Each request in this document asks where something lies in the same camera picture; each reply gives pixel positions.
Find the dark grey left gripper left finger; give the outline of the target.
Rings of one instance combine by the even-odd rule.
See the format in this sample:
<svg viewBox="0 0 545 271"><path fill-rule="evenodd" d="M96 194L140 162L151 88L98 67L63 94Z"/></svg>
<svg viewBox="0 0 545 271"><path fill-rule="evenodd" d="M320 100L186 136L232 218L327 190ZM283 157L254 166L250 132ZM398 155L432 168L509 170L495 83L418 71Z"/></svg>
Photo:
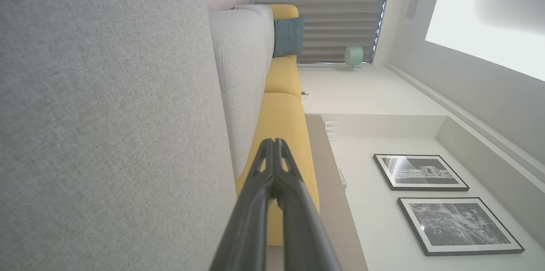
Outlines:
<svg viewBox="0 0 545 271"><path fill-rule="evenodd" d="M230 216L211 271L264 271L274 140L261 142Z"/></svg>

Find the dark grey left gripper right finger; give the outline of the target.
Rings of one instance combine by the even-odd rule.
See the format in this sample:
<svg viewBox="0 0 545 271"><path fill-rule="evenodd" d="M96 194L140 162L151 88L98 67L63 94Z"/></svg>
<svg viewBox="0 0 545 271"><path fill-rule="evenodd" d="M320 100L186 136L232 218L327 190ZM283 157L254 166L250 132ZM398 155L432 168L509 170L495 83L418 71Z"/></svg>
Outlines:
<svg viewBox="0 0 545 271"><path fill-rule="evenodd" d="M274 141L274 197L283 213L284 269L340 271L341 264L283 139Z"/></svg>

